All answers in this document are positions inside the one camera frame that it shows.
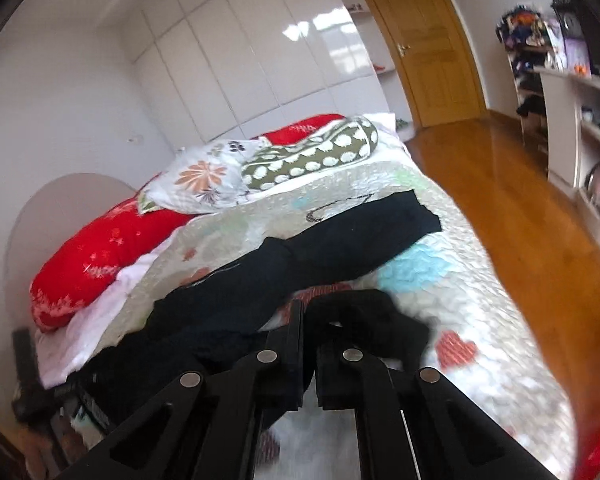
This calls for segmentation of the white wardrobe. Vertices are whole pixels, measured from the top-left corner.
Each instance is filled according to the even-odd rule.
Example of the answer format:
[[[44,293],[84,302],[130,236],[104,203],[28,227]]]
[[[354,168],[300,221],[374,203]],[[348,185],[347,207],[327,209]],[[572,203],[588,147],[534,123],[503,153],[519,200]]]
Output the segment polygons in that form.
[[[102,0],[172,148],[390,110],[342,0]]]

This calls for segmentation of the shoe rack with clutter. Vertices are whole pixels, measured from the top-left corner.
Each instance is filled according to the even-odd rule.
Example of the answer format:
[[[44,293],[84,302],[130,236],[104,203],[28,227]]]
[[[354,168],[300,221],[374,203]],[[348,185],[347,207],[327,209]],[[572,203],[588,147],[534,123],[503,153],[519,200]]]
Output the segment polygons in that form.
[[[547,111],[540,68],[562,68],[564,42],[554,16],[517,4],[495,26],[513,75],[522,143],[548,154]]]

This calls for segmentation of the black television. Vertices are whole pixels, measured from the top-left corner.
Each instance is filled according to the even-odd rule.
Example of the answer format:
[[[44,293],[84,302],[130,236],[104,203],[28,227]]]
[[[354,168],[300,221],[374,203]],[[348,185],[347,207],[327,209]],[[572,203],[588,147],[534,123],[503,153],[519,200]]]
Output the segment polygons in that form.
[[[584,0],[570,0],[582,29],[582,35],[588,46],[588,57],[592,71],[600,75],[600,21],[588,8]]]

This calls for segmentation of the green hedgehog bolster pillow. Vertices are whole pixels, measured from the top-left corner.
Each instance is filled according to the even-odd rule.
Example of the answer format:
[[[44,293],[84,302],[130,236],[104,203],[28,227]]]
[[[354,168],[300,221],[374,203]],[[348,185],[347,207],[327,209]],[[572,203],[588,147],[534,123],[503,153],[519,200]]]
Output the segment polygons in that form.
[[[363,116],[336,119],[304,139],[261,148],[242,164],[242,180],[251,192],[323,170],[362,162],[376,150],[379,133]]]

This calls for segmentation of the floral white pillow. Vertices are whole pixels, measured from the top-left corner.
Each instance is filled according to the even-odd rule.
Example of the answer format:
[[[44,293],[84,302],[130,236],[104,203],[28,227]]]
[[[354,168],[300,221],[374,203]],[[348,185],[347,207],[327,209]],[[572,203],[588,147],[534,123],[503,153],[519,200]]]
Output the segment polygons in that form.
[[[242,165],[270,145],[257,138],[181,148],[174,161],[138,193],[138,213],[166,209],[192,216],[245,203],[250,191],[242,180]]]

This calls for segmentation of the curved grey headboard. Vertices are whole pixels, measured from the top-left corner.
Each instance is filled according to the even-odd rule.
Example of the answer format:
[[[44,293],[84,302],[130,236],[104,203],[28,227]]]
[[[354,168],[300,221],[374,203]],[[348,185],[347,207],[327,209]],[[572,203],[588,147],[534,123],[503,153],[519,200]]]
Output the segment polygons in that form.
[[[125,182],[92,172],[46,183],[24,204],[9,234],[3,270],[5,308],[15,328],[32,328],[29,287],[43,263],[87,223],[134,195]]]

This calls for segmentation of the heart patterned quilt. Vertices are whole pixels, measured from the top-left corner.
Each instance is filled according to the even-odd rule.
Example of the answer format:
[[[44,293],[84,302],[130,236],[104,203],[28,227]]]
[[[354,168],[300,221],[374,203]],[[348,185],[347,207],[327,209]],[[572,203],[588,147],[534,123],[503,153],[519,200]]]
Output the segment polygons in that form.
[[[288,238],[405,191],[440,218],[441,231],[349,287],[380,289],[402,313],[428,324],[432,336],[422,362],[441,370],[555,477],[569,478],[576,463],[576,426],[567,396],[470,223],[410,160],[334,170],[192,220],[133,288],[84,365],[141,330],[155,301],[176,286],[257,249],[267,237]]]

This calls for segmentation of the wooden door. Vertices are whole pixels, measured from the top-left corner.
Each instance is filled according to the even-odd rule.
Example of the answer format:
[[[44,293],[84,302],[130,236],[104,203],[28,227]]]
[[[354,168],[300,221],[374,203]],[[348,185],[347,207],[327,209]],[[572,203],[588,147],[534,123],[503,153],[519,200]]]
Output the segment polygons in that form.
[[[451,0],[365,0],[388,44],[415,124],[477,119],[486,104]]]

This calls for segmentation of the white tv cabinet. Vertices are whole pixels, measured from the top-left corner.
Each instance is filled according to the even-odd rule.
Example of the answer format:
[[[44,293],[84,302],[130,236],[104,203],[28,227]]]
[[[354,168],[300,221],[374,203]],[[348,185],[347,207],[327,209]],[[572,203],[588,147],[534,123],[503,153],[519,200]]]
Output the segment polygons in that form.
[[[600,207],[588,195],[588,176],[600,164],[600,76],[538,68],[546,107],[547,179],[576,204],[600,246]]]

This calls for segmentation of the black pants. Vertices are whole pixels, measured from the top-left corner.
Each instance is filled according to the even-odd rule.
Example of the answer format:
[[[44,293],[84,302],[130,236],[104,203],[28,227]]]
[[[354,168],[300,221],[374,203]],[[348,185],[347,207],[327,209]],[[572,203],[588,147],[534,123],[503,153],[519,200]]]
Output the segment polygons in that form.
[[[262,326],[295,292],[362,278],[440,229],[439,217],[408,191],[343,211],[288,240],[268,237],[156,301],[142,330],[72,377],[118,426],[181,374],[219,374],[262,348]]]

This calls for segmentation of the red pillow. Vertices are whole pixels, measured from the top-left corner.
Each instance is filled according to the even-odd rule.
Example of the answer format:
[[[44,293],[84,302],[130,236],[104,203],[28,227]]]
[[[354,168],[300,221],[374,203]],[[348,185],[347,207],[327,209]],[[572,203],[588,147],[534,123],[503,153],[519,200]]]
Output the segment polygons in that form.
[[[291,144],[341,117],[319,114],[259,138],[274,145]],[[199,216],[166,209],[139,214],[139,192],[80,229],[42,265],[29,288],[31,315],[41,332],[51,333],[68,325],[79,310],[90,306],[114,282],[123,268]]]

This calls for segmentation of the purple desk clock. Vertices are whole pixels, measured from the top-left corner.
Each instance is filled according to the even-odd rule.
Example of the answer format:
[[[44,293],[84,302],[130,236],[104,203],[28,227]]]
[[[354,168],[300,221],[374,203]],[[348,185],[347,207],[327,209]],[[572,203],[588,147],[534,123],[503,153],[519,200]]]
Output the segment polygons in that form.
[[[576,7],[571,0],[552,0],[552,9],[562,30],[567,70],[577,74],[587,74],[590,71],[588,67],[588,47],[586,46]]]

